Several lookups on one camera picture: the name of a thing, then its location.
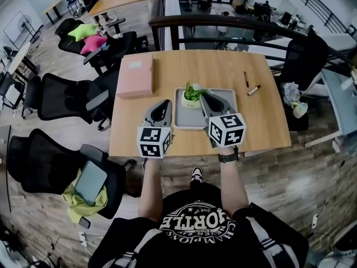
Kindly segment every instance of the gray tray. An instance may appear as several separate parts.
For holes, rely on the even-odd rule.
[[[182,106],[181,97],[184,88],[176,88],[175,90],[175,106],[173,114],[173,125],[177,129],[182,130],[202,130],[206,127],[206,121],[203,116],[202,106],[198,109],[188,109]],[[232,108],[237,110],[237,100],[235,99],[235,92],[231,89],[211,89],[212,92],[224,99],[226,99]]]

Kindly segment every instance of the small succulent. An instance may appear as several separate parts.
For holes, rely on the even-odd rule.
[[[200,100],[200,96],[205,92],[207,92],[207,90],[201,89],[201,86],[199,86],[197,83],[194,83],[192,86],[190,82],[186,83],[185,98],[188,101]]]

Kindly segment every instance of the potted plant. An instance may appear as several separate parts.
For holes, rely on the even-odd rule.
[[[185,108],[195,109],[201,107],[200,96],[206,90],[201,89],[201,86],[194,83],[192,86],[190,82],[186,83],[185,91],[182,93],[181,104]]]

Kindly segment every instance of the shoulder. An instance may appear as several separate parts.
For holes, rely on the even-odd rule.
[[[157,224],[148,218],[116,218],[90,258],[88,267],[103,267],[124,252],[133,251],[145,234],[153,228],[157,228]]]

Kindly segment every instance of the wristwatch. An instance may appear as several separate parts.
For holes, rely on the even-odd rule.
[[[237,147],[234,146],[234,153],[230,155],[219,155],[218,154],[218,161],[221,163],[227,163],[227,162],[232,162],[232,161],[238,161],[239,156],[238,156],[238,149]]]

